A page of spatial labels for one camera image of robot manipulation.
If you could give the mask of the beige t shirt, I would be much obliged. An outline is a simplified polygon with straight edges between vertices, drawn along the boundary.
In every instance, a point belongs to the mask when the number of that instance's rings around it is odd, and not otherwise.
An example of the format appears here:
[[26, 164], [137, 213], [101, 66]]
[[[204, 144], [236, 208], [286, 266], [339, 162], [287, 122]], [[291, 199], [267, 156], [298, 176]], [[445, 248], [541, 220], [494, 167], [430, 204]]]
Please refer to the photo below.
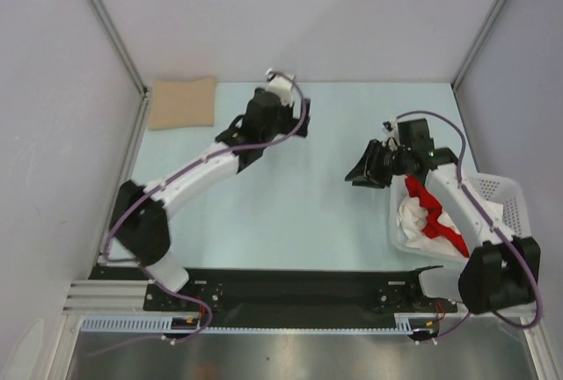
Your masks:
[[149, 130], [167, 130], [215, 125], [217, 81], [205, 77], [194, 81], [156, 81], [152, 88]]

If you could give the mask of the translucent plastic basket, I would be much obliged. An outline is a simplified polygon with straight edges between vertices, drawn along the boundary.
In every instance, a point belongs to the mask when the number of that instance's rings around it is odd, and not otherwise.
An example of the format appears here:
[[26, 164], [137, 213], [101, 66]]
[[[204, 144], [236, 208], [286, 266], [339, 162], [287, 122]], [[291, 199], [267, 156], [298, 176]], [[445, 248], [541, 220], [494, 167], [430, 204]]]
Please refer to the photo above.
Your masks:
[[[469, 257], [467, 259], [433, 257], [426, 252], [408, 251], [406, 249], [403, 244], [406, 237], [397, 225], [399, 204], [407, 197], [405, 179], [405, 176], [397, 177], [391, 185], [389, 217], [390, 243], [402, 252], [432, 257], [440, 261], [452, 261], [462, 265], [465, 264]], [[504, 223], [510, 231], [510, 236], [526, 238], [531, 235], [530, 223], [522, 189], [513, 180], [485, 173], [477, 173], [467, 177], [466, 181], [472, 185], [473, 196], [480, 200], [480, 203], [484, 205], [486, 210], [492, 213], [493, 219], [497, 223]], [[457, 212], [460, 207], [456, 204], [447, 205], [443, 200], [438, 198], [436, 199], [442, 204], [443, 209], [450, 215], [450, 218], [459, 229], [457, 220], [460, 217], [454, 216], [453, 214]], [[468, 239], [461, 230], [459, 231], [468, 246], [470, 256], [470, 251], [477, 246], [477, 241], [474, 239]]]

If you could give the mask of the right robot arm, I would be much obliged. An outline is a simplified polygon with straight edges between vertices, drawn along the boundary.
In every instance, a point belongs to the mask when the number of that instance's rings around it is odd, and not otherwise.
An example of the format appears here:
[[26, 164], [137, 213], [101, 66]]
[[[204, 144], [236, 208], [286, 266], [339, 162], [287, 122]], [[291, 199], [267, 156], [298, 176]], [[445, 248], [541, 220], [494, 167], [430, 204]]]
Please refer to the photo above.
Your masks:
[[397, 177], [416, 179], [451, 217], [469, 257], [457, 277], [459, 297], [473, 314], [534, 303], [543, 309], [537, 280], [540, 246], [494, 215], [462, 170], [463, 154], [438, 148], [425, 112], [384, 123], [386, 141], [373, 139], [345, 180], [384, 189]]

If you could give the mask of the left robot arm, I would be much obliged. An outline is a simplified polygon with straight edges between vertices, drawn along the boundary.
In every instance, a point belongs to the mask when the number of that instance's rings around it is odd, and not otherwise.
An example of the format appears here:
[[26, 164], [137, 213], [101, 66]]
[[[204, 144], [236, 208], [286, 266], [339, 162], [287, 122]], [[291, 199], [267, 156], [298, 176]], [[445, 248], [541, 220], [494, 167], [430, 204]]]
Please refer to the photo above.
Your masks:
[[187, 270], [172, 254], [169, 222], [175, 214], [216, 183], [233, 177], [262, 158], [264, 151], [292, 136], [305, 138], [310, 100], [294, 99], [298, 87], [277, 75], [257, 88], [237, 116], [195, 160], [147, 184], [132, 179], [118, 191], [108, 238], [117, 240], [134, 262], [164, 288], [163, 297], [182, 310], [194, 299]]

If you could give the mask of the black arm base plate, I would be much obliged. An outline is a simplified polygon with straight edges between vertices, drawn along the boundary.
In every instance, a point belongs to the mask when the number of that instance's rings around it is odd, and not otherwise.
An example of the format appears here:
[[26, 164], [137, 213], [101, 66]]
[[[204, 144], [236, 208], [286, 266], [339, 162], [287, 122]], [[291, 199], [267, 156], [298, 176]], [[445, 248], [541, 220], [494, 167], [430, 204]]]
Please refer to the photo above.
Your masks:
[[355, 305], [379, 314], [455, 313], [450, 298], [430, 298], [419, 282], [421, 269], [398, 272], [192, 268], [181, 294], [214, 311], [241, 303]]

